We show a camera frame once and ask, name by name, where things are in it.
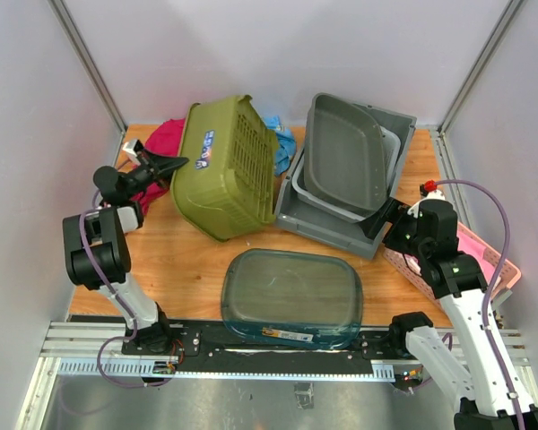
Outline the olive green slotted basket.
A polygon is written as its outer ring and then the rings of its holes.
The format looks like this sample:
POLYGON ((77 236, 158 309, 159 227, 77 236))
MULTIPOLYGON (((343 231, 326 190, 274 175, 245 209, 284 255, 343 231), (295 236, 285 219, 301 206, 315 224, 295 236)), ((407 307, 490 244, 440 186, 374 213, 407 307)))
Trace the olive green slotted basket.
POLYGON ((275 220, 276 133, 249 95, 195 103, 187 112, 170 193, 179 213, 210 238, 225 242, 275 220))

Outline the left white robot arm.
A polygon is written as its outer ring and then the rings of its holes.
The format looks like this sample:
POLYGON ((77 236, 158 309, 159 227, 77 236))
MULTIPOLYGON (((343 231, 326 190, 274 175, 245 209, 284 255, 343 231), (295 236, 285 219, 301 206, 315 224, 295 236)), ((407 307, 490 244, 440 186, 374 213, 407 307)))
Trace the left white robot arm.
POLYGON ((65 267, 74 285, 103 295, 122 314, 124 354, 161 355, 176 346, 174 332, 131 272, 126 233, 143 226, 142 206, 134 198, 151 185, 168 185, 188 158, 158 155, 142 145, 134 150, 134 158, 138 165, 127 172, 98 168, 93 183, 100 192, 100 206, 63 219, 65 267))

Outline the clear teal plastic tub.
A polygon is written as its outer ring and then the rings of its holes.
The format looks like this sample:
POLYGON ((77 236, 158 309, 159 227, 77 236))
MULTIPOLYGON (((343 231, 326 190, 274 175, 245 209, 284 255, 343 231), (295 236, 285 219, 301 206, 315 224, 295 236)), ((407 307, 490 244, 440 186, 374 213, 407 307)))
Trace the clear teal plastic tub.
POLYGON ((232 260, 223 282, 222 321, 247 342, 342 349, 362 316, 360 276, 336 257, 251 249, 232 260))

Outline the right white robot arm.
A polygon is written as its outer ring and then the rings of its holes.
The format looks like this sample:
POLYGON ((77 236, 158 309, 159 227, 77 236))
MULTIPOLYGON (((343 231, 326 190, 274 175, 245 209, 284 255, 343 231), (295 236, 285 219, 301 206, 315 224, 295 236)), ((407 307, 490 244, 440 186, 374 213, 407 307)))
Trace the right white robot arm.
POLYGON ((457 215, 440 192, 413 206, 394 198, 359 224, 366 237, 384 232, 386 248, 414 257, 422 280, 453 324, 459 361, 422 312, 397 315, 388 347, 415 357, 450 401, 456 429, 538 429, 538 406, 502 342, 480 264, 459 251, 457 215))

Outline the dark grey plastic tub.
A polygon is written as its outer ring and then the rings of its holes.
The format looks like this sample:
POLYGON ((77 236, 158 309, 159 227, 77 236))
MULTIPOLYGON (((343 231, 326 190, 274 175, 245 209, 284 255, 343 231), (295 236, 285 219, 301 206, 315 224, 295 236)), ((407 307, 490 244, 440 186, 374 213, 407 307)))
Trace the dark grey plastic tub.
POLYGON ((304 181, 316 198, 366 218, 387 197, 377 121, 364 109, 319 93, 308 115, 304 181))

